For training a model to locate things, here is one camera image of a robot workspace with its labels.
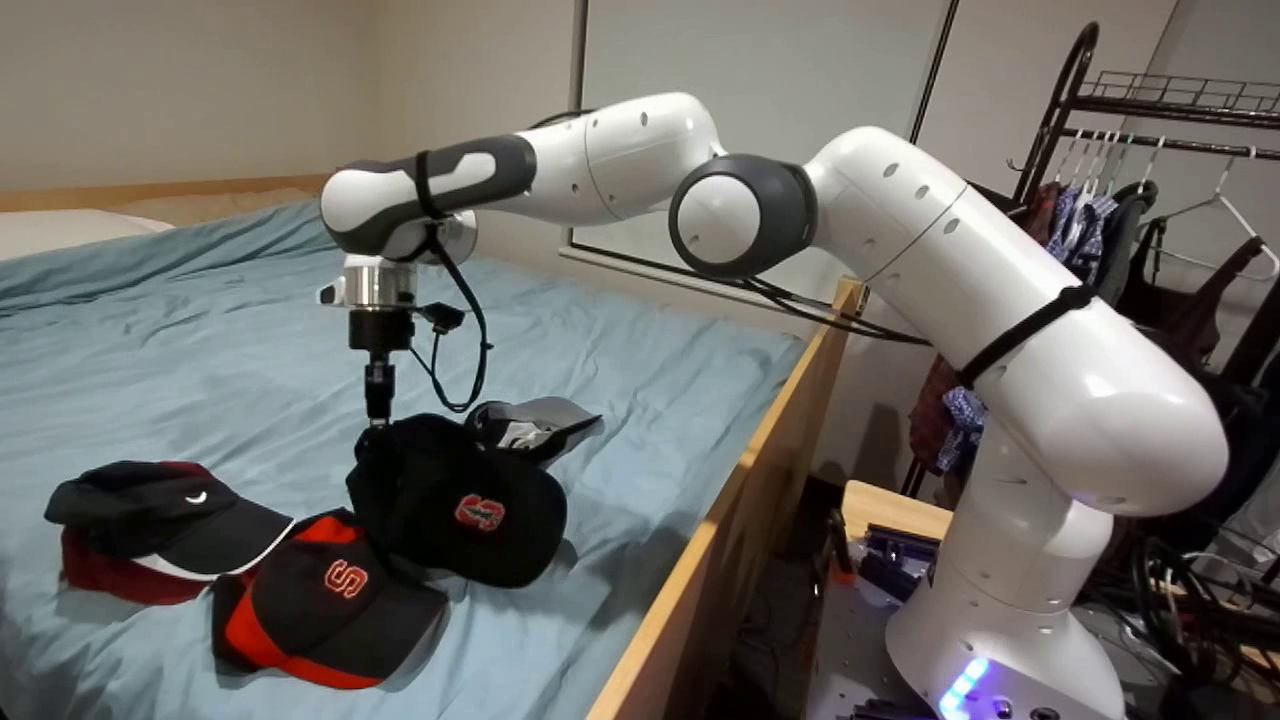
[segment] metal rack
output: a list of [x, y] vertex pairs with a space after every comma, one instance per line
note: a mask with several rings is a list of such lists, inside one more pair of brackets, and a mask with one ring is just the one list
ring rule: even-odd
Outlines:
[[[1262, 78], [1218, 78], [1218, 75], [1155, 75], [1155, 73], [1101, 73], [1089, 78], [1094, 57], [1101, 29], [1083, 22], [1075, 35], [1051, 96], [1038, 115], [1038, 133], [1018, 165], [1018, 178], [1013, 202], [1025, 208], [1038, 186], [1049, 158], [1063, 135], [1080, 135], [1067, 126], [1073, 115], [1123, 115], [1123, 119], [1164, 119], [1164, 123], [1214, 123], [1214, 126], [1250, 126], [1280, 133], [1280, 82]], [[1166, 147], [1166, 153], [1206, 153], [1206, 157], [1249, 157], [1249, 158], [1280, 158], [1280, 147], [1255, 144], [1206, 144], [1184, 135], [1141, 135], [1112, 133], [1112, 144]], [[1222, 365], [1222, 379], [1250, 384], [1262, 359], [1280, 339], [1280, 282], [1269, 293], [1249, 333], [1238, 334], [1232, 359]]]

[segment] cap logo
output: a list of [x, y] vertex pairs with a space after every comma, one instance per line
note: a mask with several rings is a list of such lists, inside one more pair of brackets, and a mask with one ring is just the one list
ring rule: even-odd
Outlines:
[[499, 501], [490, 501], [490, 497], [466, 490], [466, 497], [455, 501], [452, 519], [472, 529], [472, 530], [490, 535], [495, 529], [502, 529], [509, 507]]
[[366, 585], [366, 568], [359, 568], [359, 565], [333, 559], [333, 565], [322, 568], [322, 589], [327, 589], [333, 597], [354, 601], [354, 597], [363, 591], [363, 585]]

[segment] black baseball cap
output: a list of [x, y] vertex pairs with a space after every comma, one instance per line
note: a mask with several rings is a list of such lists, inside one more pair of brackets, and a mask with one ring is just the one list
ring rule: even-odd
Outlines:
[[193, 458], [100, 464], [65, 480], [42, 519], [82, 530], [107, 555], [196, 585], [246, 570], [291, 523]]
[[564, 488], [531, 458], [484, 452], [444, 414], [366, 429], [347, 470], [366, 539], [407, 568], [519, 589], [564, 539]]
[[383, 682], [444, 621], [444, 597], [383, 570], [352, 510], [301, 519], [246, 575], [213, 585], [222, 667], [280, 667], [322, 689]]

